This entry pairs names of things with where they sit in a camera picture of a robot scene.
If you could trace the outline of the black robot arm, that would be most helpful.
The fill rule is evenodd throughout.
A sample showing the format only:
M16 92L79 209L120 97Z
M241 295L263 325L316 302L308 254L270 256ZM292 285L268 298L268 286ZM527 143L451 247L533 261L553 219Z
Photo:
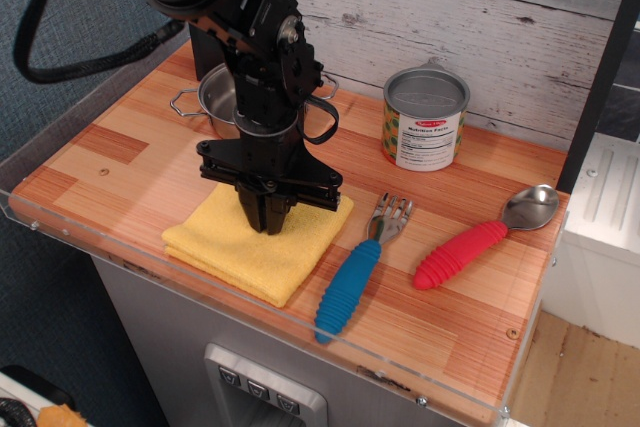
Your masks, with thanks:
M309 105L333 119L339 114L314 94L323 66L306 41L297 1L145 1L216 39L234 80L239 136L198 144L202 177L234 186L250 226L270 235L299 203L336 210L342 177L306 146L326 142L338 126L311 137L305 117Z

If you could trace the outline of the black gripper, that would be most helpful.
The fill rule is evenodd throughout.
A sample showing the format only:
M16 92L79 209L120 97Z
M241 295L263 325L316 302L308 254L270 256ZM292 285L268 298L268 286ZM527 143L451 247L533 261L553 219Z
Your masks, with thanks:
M341 174L311 155L297 134L279 138L243 133L238 139L201 141L196 151L202 158L202 177L237 184L238 200L256 232L280 233L297 203L331 211L340 203ZM266 210L263 192L269 194Z

